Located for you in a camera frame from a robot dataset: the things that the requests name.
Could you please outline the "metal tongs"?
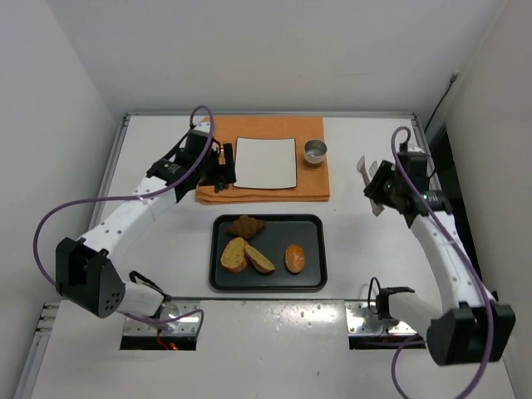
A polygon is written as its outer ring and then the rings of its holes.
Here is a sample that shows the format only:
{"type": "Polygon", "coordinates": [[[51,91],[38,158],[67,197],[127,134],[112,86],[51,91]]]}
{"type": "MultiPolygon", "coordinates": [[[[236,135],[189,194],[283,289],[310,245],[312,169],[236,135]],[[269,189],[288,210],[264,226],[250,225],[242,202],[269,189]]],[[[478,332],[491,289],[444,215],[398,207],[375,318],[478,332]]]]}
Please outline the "metal tongs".
{"type": "MultiPolygon", "coordinates": [[[[362,157],[357,162],[357,171],[361,175],[364,185],[368,185],[371,181],[370,177],[372,177],[372,174],[367,172],[364,155],[362,155],[362,157]]],[[[384,207],[381,204],[376,203],[373,199],[370,199],[369,201],[372,207],[373,215],[378,217],[384,210],[384,207]]]]}

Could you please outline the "sesame bread roll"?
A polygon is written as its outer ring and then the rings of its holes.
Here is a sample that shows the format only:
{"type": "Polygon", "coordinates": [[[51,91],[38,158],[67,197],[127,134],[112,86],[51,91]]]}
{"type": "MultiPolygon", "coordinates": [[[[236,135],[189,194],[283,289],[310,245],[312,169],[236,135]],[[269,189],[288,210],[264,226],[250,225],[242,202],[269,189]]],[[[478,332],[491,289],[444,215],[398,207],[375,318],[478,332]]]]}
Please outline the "sesame bread roll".
{"type": "Polygon", "coordinates": [[[290,273],[301,273],[306,263],[303,249],[296,244],[290,244],[285,251],[284,262],[290,273]]]}

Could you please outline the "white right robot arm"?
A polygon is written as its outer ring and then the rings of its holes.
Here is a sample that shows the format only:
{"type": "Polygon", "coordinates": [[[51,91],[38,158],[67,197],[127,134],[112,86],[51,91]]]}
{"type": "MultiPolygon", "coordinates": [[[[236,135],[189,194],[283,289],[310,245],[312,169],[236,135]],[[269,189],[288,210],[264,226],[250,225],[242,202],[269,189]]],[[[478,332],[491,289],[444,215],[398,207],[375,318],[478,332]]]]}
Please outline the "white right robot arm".
{"type": "Polygon", "coordinates": [[[404,217],[431,267],[441,307],[432,307],[412,288],[387,287],[379,288],[373,310],[379,319],[401,320],[425,338],[439,366],[481,363],[486,353],[490,362],[497,362],[515,325],[515,313],[475,281],[451,205],[443,191],[430,187],[428,155],[418,147],[401,145],[398,159],[400,169],[387,160],[366,166],[360,159],[357,171],[374,215],[389,207],[404,217]]]}

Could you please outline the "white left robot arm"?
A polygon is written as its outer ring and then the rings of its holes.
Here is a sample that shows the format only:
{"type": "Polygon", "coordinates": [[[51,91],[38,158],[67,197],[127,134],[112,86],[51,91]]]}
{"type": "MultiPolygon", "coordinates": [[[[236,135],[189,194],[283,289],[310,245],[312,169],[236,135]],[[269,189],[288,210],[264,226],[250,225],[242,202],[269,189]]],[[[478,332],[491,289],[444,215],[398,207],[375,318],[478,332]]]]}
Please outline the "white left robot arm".
{"type": "Polygon", "coordinates": [[[99,318],[113,313],[152,318],[166,300],[151,283],[126,282],[116,270],[132,244],[166,210],[199,186],[236,181],[234,149],[214,138],[211,122],[187,133],[146,172],[132,195],[96,227],[56,248],[56,290],[99,318]]]}

